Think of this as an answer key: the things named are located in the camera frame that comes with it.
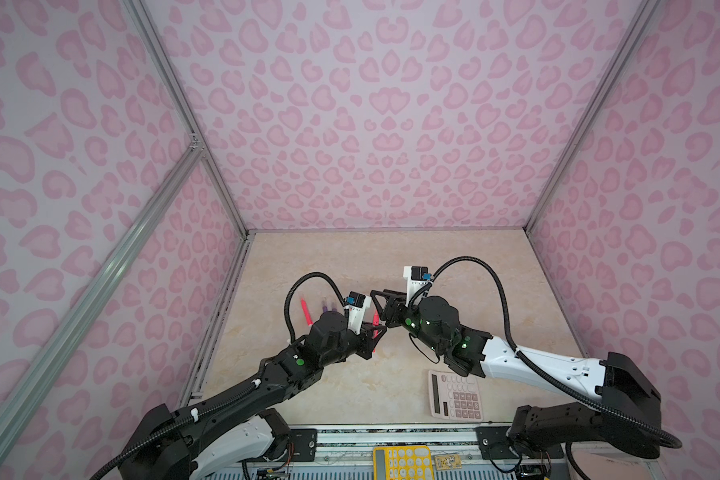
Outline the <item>pink desk calculator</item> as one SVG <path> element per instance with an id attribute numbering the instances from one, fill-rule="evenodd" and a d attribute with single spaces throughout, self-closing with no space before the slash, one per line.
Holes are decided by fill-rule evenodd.
<path id="1" fill-rule="evenodd" d="M 453 422 L 484 420 L 477 381 L 455 373 L 429 370 L 427 373 L 430 413 Z"/>

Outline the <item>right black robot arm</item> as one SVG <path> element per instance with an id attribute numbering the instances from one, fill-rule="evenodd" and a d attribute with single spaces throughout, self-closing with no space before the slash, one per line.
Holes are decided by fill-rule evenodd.
<path id="1" fill-rule="evenodd" d="M 626 355 L 577 358 L 521 346 L 461 323 L 458 310 L 440 296 L 408 305 L 402 292 L 371 293 L 380 320 L 402 327 L 456 376 L 510 380 L 569 397 L 552 407 L 516 409 L 506 442 L 530 454 L 550 446 L 604 442 L 623 453 L 653 460 L 681 440 L 664 430 L 661 396 Z"/>

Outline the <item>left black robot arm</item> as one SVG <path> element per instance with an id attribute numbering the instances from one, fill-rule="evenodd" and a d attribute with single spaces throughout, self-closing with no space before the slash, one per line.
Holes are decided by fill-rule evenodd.
<path id="1" fill-rule="evenodd" d="M 102 479 L 118 470 L 123 479 L 188 479 L 200 471 L 200 456 L 223 435 L 317 383 L 329 365 L 357 355 L 372 358 L 383 325 L 349 329 L 344 314 L 329 311 L 310 331 L 272 357 L 249 378 L 208 400 L 169 411 L 151 409 L 121 453 L 95 473 Z"/>

